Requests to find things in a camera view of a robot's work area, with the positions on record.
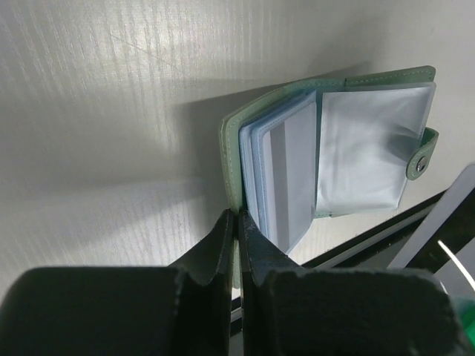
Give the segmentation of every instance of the green object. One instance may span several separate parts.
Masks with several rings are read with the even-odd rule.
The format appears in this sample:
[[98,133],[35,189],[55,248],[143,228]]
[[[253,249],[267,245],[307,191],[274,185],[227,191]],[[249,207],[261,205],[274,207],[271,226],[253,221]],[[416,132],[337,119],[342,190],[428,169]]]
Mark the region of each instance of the green object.
[[462,325],[470,342],[475,346],[475,306],[472,306],[463,314]]
[[[239,129],[246,123],[254,120],[263,111],[278,105],[279,102],[303,90],[319,90],[324,92],[341,90],[345,87],[432,82],[435,75],[436,69],[434,67],[424,66],[346,79],[303,79],[270,91],[268,94],[251,101],[234,113],[229,114],[221,122],[219,137],[224,182],[231,209],[238,213],[242,209],[244,202],[243,177],[240,166]],[[427,170],[438,136],[439,133],[437,131],[425,128],[421,147],[407,165],[406,175],[408,179],[415,180]],[[234,261],[233,286],[240,288],[238,248],[235,249]]]

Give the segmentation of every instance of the tablet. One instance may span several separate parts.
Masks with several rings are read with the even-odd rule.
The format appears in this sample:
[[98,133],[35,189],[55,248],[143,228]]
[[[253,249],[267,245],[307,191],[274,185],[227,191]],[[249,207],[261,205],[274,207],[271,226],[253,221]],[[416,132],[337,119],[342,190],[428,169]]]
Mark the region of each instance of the tablet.
[[405,267],[434,273],[449,294],[475,296],[475,164],[460,174],[388,266]]

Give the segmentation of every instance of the textured white surface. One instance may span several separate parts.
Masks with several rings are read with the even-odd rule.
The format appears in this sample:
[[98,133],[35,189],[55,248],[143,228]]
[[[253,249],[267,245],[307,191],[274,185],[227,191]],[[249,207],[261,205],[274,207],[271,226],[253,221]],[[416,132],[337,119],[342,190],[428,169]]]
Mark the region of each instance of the textured white surface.
[[[474,159],[472,0],[0,2],[0,292],[52,264],[167,264],[226,208],[217,127],[253,88],[430,64],[441,137],[406,209]],[[390,217],[314,222],[303,262]]]

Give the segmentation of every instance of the stitching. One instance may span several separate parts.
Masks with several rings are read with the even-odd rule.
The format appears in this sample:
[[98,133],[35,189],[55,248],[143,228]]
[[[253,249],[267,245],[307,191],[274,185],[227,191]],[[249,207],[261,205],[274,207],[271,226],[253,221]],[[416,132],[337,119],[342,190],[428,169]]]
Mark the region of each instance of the stitching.
[[382,80],[382,79],[397,78],[399,76],[412,76],[413,74],[421,74],[421,73],[430,74],[429,79],[432,77],[432,72],[430,70],[417,70],[415,72],[410,72],[410,73],[393,74],[392,76],[379,76],[379,77],[376,77],[376,78],[350,81],[350,84],[375,82],[377,80]]
[[[220,131],[220,144],[221,144],[221,152],[223,153],[222,157],[221,157],[221,162],[223,163],[223,169],[227,171],[227,166],[228,166],[228,152],[226,151],[226,149],[224,149],[224,147],[226,146],[226,138],[224,137],[224,140],[222,140],[223,138],[223,131],[225,130],[225,127],[227,126],[227,122],[223,122],[223,124],[221,125],[221,131]],[[228,195],[228,197],[230,198],[231,200],[231,206],[232,206],[232,197],[231,197],[231,189],[230,189],[230,186],[229,186],[229,178],[227,177],[226,174],[224,174],[224,183],[225,183],[225,187],[226,187],[226,194]]]
[[314,215],[314,218],[316,218],[316,219],[321,218],[321,217],[330,217],[330,214],[328,214],[328,213],[318,213],[318,214]]
[[[270,94],[274,93],[274,92],[277,91],[277,90],[279,90],[279,89],[273,90],[273,91],[271,91],[270,93],[264,95],[263,97],[257,98],[257,99],[254,100],[253,102],[250,102],[247,106],[242,107],[241,109],[238,110],[237,113],[235,113],[235,114],[229,119],[229,121],[231,121],[231,120],[233,119],[233,117],[235,117],[236,115],[238,115],[242,110],[245,110],[246,108],[249,108],[251,105],[257,103],[259,100],[265,99],[266,96],[270,96]],[[222,147],[222,150],[223,150],[224,152],[226,152],[226,164],[227,164],[228,167],[229,167],[229,173],[230,173],[230,177],[231,177],[231,179],[229,179],[228,177],[225,178],[226,186],[228,187],[228,189],[229,189],[229,190],[231,191],[231,193],[232,193],[232,197],[231,197],[231,198],[234,197],[234,202],[231,201],[231,203],[234,203],[235,205],[238,205],[238,195],[237,195],[237,193],[236,193],[236,188],[235,188],[234,180],[232,179],[232,176],[233,176],[233,172],[232,172],[232,159],[231,159],[231,156],[230,156],[229,154],[227,154],[228,151],[230,151],[230,150],[228,150],[227,148],[230,148],[230,147],[231,147],[230,138],[229,138],[229,132],[230,132],[230,130],[231,130],[234,126],[236,126],[237,123],[240,124],[240,123],[245,122],[245,121],[246,121],[246,117],[241,117],[240,119],[236,120],[235,122],[231,122],[231,125],[230,125],[230,126],[228,127],[228,129],[226,130],[226,146],[227,146],[227,147],[224,147],[224,145],[223,145],[223,147]]]

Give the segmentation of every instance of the snap button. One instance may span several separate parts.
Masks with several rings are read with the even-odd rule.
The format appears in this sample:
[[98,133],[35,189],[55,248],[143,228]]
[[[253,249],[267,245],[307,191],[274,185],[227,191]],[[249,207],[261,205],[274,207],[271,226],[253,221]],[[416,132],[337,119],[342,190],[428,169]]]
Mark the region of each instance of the snap button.
[[417,166],[416,166],[416,170],[418,172],[422,172],[425,168],[425,166],[427,165],[428,163],[428,159],[424,156],[422,157],[418,162],[417,162]]

